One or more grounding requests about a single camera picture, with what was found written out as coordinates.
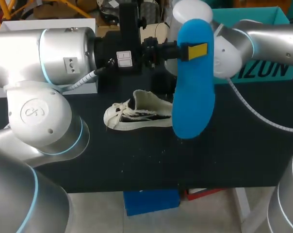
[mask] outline shoelace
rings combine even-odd
[[[137,116],[139,113],[146,113],[145,110],[132,110],[130,107],[128,107],[128,101],[124,102],[124,103],[114,103],[113,107],[118,108],[120,111],[114,113],[109,120],[111,120],[113,117],[117,116],[116,118],[116,123],[115,125],[113,125],[113,129],[118,125],[118,123],[121,120],[121,117],[124,115],[129,119],[146,119],[146,120],[151,120],[148,119],[148,117],[152,117],[155,116],[156,113],[155,112],[148,112],[147,116],[139,116],[139,117],[133,117],[133,116]]]

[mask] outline blue box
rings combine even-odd
[[[175,189],[128,191],[124,192],[124,203],[127,216],[132,216],[178,207],[180,196]]]
[[[289,24],[279,7],[213,9],[213,19],[232,27],[242,19],[251,19],[266,24]],[[293,66],[267,61],[249,61],[232,81],[234,83],[267,82],[293,79]],[[214,83],[227,83],[214,78]]]

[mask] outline table leg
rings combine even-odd
[[[244,188],[235,188],[234,197],[237,208],[239,210],[239,216],[241,220],[242,233],[254,233],[259,226],[264,222],[267,217],[267,210],[269,201],[274,191],[274,187],[271,187],[253,209],[250,211],[248,198]]]

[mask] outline yellow tag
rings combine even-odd
[[[207,43],[189,47],[189,61],[207,55]]]

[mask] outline metal bracket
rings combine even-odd
[[[64,57],[65,68],[68,74],[79,74],[79,64],[76,57]]]

